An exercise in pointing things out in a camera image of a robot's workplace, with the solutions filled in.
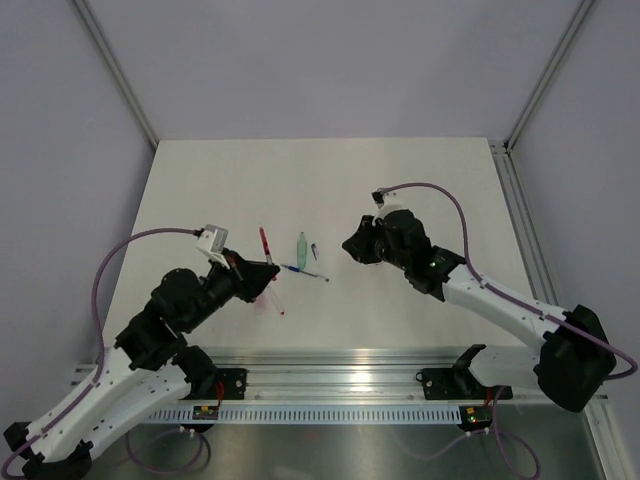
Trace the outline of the clear red-tipped pen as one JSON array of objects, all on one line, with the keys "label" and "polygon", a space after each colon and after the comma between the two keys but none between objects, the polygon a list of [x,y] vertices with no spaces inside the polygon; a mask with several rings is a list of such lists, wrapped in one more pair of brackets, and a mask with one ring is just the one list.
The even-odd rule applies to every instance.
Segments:
[{"label": "clear red-tipped pen", "polygon": [[280,316],[285,316],[286,315],[286,310],[281,302],[281,300],[279,299],[278,295],[276,294],[275,290],[273,287],[269,287],[268,288],[269,291],[269,296],[278,312],[278,314]]}]

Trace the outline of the red gel pen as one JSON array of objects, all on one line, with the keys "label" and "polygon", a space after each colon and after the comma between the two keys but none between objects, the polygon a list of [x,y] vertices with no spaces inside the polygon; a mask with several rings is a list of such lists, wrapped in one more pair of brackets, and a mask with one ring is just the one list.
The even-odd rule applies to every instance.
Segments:
[{"label": "red gel pen", "polygon": [[260,240],[261,240],[261,244],[262,244],[262,248],[263,248],[263,252],[265,255],[265,259],[266,262],[270,265],[274,264],[273,258],[272,258],[272,254],[271,254],[271,249],[270,249],[270,245],[268,242],[268,238],[266,235],[266,231],[264,229],[263,226],[259,226],[259,235],[260,235]]}]

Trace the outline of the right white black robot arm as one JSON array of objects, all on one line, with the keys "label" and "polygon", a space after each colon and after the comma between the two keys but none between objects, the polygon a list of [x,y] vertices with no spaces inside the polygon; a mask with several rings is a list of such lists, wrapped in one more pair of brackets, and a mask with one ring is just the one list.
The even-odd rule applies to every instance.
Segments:
[{"label": "right white black robot arm", "polygon": [[591,309],[566,310],[492,284],[473,273],[468,260],[432,244],[407,209],[363,216],[342,247],[360,264],[395,266],[415,290],[471,311],[524,344],[503,351],[470,347],[453,374],[463,395],[498,386],[538,389],[559,407],[580,412],[616,365]]}]

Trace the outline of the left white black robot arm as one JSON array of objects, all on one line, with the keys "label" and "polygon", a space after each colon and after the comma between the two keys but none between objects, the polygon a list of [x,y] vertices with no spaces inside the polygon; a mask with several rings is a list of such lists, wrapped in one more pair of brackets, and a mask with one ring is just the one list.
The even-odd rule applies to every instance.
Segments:
[{"label": "left white black robot arm", "polygon": [[165,274],[90,376],[40,419],[5,430],[13,458],[25,461],[21,478],[81,479],[164,404],[222,393],[217,367],[185,336],[234,298],[254,302],[279,271],[225,249],[206,276],[185,268]]}]

